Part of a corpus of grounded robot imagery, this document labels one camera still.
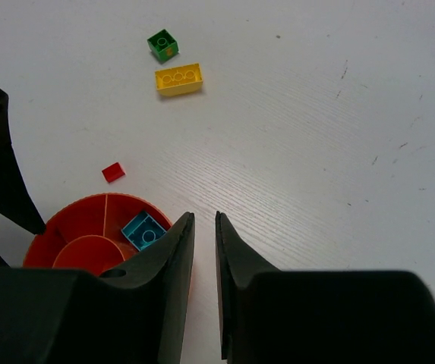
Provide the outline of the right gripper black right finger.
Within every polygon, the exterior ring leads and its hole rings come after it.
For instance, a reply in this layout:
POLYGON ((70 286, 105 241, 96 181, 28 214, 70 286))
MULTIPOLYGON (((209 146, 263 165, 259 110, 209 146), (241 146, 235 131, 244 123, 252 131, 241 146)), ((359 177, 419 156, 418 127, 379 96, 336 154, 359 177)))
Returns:
POLYGON ((400 270, 282 271, 216 214, 228 363, 435 363, 435 300, 400 270))

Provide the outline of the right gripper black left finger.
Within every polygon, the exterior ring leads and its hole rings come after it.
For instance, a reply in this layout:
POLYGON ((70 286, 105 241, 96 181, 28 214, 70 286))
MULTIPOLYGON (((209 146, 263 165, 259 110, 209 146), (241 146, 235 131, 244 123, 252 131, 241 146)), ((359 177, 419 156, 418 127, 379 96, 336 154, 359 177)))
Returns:
POLYGON ((178 363, 194 260, 184 213, 101 275, 12 268, 0 258, 0 363, 178 363))

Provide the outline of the small cyan lego brick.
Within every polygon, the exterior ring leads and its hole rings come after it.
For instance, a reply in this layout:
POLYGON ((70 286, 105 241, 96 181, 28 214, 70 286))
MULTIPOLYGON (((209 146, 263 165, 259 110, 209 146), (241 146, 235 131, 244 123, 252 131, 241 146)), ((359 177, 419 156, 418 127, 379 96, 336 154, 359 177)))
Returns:
POLYGON ((129 221, 121 232, 138 251, 142 251, 165 235, 167 230, 152 215, 142 211, 129 221))

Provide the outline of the orange divided round container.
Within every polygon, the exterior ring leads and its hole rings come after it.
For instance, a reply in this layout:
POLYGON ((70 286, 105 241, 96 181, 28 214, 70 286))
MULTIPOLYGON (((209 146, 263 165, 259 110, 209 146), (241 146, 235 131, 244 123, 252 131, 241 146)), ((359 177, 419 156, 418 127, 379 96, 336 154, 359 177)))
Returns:
POLYGON ((194 259, 194 214, 175 223, 144 199, 101 193, 64 207, 31 243, 23 264, 23 289, 86 304, 140 310, 186 303, 194 259), (138 251, 121 229, 146 211, 166 234, 138 251))

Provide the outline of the small red lego piece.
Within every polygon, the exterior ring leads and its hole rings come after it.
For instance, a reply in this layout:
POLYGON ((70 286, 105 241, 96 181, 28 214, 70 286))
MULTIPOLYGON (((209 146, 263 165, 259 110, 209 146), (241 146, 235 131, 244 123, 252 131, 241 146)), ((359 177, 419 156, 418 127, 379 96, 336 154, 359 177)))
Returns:
POLYGON ((125 176, 125 171, 119 162, 102 169, 102 175, 108 184, 111 184, 125 176))

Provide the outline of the yellow 2x3 lego brick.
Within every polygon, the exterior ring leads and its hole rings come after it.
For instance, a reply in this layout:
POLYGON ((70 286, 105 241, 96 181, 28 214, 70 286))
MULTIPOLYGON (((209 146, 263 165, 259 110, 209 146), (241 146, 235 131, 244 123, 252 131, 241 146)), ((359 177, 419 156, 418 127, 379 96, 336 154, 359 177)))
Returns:
POLYGON ((199 91, 203 85, 200 64, 187 64, 155 72, 156 91, 164 97, 199 91))

